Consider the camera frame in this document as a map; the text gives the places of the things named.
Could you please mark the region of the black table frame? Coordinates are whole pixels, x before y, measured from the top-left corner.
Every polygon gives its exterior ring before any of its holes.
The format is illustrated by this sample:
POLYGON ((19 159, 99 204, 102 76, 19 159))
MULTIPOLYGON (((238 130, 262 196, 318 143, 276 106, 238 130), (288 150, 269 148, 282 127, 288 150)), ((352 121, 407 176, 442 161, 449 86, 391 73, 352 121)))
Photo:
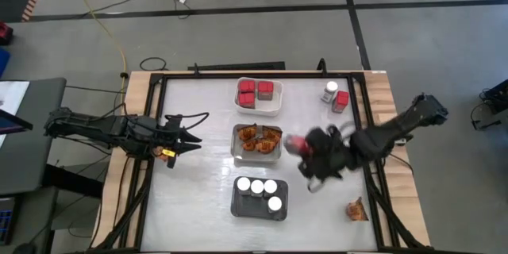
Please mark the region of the black table frame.
MULTIPOLYGON (((365 91, 357 91, 357 104, 364 108, 360 112, 362 126, 368 122, 383 123, 392 119, 398 109, 396 108, 388 75, 385 71, 345 71, 346 75, 355 75, 358 81, 355 88, 365 85, 365 91)), ((154 97, 150 95, 150 86, 155 82, 159 73, 157 71, 134 71, 130 75, 126 94, 127 110, 135 114, 148 111, 153 115, 154 108, 159 103, 150 103, 154 97)), ((247 75, 254 78, 267 79, 269 76, 283 77, 286 75, 319 75, 319 71, 204 71, 202 75, 247 75)), ((146 173, 142 163, 137 167, 133 160, 127 158, 120 149, 113 150, 110 158, 108 174, 102 193, 101 212, 97 216, 92 245, 102 243, 117 222, 115 215, 121 216, 125 212, 126 203, 131 196, 129 188, 140 188, 138 179, 143 179, 146 173)), ((421 203, 414 182, 414 176, 402 169, 402 163, 387 162, 383 168, 387 181, 387 195, 390 197, 393 211, 398 215, 404 226, 413 234, 415 239, 429 245, 429 234, 421 211, 421 203)))

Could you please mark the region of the white plastic bin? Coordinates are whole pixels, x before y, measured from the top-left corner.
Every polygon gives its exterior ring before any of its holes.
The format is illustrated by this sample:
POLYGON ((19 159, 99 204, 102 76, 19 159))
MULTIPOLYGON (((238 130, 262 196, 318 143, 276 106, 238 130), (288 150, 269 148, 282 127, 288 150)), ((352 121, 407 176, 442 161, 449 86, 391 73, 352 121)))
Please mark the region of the white plastic bin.
POLYGON ((270 80, 270 79, 255 79, 255 78, 249 78, 249 77, 240 77, 237 80, 236 90, 234 93, 234 99, 233 102, 237 108, 237 111, 243 114, 254 114, 254 115, 260 115, 260 116, 267 116, 267 117, 274 117, 276 116, 281 107, 282 107, 282 101, 283 101, 283 84, 280 81, 270 80), (237 104, 237 95, 240 93, 238 91, 238 83, 242 79, 251 79, 256 81, 256 106, 254 109, 247 109, 239 107, 237 104), (258 99, 257 95, 257 83, 259 81, 272 81, 274 83, 274 93, 273 93, 273 99, 271 101, 260 101, 258 99))

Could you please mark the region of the dark tablet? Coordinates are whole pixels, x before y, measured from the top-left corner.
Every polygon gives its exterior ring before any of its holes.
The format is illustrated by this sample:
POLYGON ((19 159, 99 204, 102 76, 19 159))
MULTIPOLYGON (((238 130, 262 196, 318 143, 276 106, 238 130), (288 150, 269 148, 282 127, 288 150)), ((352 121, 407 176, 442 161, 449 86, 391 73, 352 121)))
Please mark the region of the dark tablet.
POLYGON ((0 135, 32 130, 33 125, 4 110, 0 110, 0 135))

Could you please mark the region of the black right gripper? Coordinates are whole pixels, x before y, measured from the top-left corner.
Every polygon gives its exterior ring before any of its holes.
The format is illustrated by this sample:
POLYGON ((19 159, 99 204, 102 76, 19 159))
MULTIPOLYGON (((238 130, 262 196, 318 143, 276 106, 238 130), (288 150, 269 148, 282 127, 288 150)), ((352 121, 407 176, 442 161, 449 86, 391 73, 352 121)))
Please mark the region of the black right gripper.
POLYGON ((329 125, 326 130, 314 127, 305 135, 305 140, 310 146, 311 155, 302 157, 298 169, 306 179, 341 179, 344 168, 356 169, 356 159, 335 125, 329 125))

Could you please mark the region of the grey desk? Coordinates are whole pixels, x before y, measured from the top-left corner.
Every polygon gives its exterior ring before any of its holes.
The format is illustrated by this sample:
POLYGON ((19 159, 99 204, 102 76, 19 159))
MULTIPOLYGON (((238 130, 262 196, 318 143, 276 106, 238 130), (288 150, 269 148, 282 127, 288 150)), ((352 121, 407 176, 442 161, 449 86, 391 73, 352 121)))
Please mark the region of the grey desk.
POLYGON ((60 107, 67 80, 32 81, 16 115, 33 129, 12 133, 0 147, 0 196, 34 191, 42 185, 52 138, 44 135, 49 114, 60 107))

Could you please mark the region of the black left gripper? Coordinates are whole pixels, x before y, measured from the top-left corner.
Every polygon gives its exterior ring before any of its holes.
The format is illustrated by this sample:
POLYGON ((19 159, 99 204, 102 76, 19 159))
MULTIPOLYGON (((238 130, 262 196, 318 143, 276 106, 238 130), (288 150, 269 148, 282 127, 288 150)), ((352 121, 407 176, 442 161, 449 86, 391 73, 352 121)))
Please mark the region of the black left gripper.
POLYGON ((158 157, 171 157, 165 156, 162 153, 163 149, 171 150, 177 157, 181 153, 194 151, 200 149, 202 146, 199 144, 202 139, 192 135, 186 130, 185 126, 181 125, 159 125, 158 126, 158 157))

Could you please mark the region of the red object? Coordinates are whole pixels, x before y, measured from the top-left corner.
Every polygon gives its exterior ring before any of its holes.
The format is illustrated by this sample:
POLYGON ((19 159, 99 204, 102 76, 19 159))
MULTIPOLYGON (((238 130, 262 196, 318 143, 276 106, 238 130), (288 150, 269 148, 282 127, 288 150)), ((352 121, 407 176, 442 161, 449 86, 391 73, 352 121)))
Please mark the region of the red object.
POLYGON ((8 45, 13 38, 13 29, 0 21, 0 45, 8 45))

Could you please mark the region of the grey translucent plastic bin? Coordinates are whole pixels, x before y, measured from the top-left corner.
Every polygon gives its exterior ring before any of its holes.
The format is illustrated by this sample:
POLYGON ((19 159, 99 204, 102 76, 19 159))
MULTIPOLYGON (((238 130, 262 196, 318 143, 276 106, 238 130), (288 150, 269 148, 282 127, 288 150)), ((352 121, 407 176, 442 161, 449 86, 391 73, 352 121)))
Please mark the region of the grey translucent plastic bin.
MULTIPOLYGON (((282 200, 282 209, 274 214, 268 212, 267 201, 269 198, 264 197, 253 197, 251 195, 240 195, 236 188, 236 182, 240 178, 237 177, 233 183, 233 194, 231 199, 230 211, 233 216, 236 217, 251 217, 261 218, 272 221, 284 221, 287 218, 287 208, 289 202, 289 187, 285 181, 273 179, 277 182, 278 190, 274 196, 279 197, 282 200)), ((261 180, 263 183, 267 179, 247 177, 250 181, 255 179, 261 180)))

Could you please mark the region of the blue object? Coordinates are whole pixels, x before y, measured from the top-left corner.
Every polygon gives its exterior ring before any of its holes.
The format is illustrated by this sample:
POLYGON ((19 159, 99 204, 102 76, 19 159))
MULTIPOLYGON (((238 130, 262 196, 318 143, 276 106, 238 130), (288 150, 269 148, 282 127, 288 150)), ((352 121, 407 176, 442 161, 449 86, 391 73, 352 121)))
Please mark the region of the blue object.
POLYGON ((0 78, 2 77, 10 60, 10 53, 0 47, 0 78))

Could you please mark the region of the beige plastic bin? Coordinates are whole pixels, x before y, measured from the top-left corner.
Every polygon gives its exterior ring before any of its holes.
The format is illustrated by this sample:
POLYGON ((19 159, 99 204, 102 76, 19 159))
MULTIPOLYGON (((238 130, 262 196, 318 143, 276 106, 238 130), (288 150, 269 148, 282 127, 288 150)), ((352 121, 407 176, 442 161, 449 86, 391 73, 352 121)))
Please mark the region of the beige plastic bin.
MULTIPOLYGON (((256 150, 252 151, 252 152, 247 152, 242 148, 242 144, 244 143, 244 141, 242 141, 239 138, 238 133, 237 133, 237 130, 241 127, 244 127, 244 126, 247 126, 247 125, 246 124, 238 124, 233 127, 233 135, 232 135, 232 139, 231 139, 231 155, 233 156, 233 158, 235 160, 239 160, 242 162, 260 163, 260 164, 261 163, 274 164, 280 158, 281 153, 282 153, 282 151, 281 151, 282 137, 281 137, 280 141, 277 142, 277 146, 271 153, 262 154, 262 153, 257 152, 256 150)), ((257 140, 266 139, 263 136, 263 130, 262 130, 263 126, 266 126, 266 125, 257 125, 257 133, 256 133, 256 136, 254 137, 257 140)), ((276 126, 268 126, 268 127, 281 130, 279 127, 276 127, 276 126)))

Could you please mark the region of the white paper sheet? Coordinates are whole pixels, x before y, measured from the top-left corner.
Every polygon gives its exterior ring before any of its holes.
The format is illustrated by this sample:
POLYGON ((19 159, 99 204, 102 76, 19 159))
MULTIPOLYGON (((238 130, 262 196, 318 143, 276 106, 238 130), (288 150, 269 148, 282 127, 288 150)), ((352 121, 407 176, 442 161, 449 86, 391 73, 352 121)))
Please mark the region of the white paper sheet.
MULTIPOLYGON (((28 87, 29 81, 0 81, 0 110, 17 116, 28 87)), ((7 135, 0 135, 0 148, 7 135)))

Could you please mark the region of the blue crate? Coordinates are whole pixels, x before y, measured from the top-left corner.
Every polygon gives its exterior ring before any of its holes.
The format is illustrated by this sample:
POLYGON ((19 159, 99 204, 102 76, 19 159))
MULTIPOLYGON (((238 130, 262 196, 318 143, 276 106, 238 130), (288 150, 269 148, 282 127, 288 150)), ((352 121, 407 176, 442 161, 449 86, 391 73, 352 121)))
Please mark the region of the blue crate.
POLYGON ((0 245, 8 244, 10 241, 12 219, 12 210, 0 210, 0 245))

